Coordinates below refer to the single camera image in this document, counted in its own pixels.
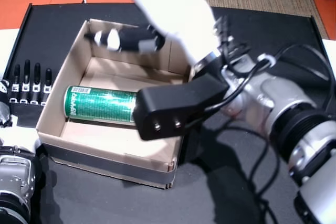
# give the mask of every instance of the green spray can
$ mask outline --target green spray can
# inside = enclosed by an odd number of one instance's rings
[[[135,92],[69,86],[64,113],[71,119],[134,125]]]

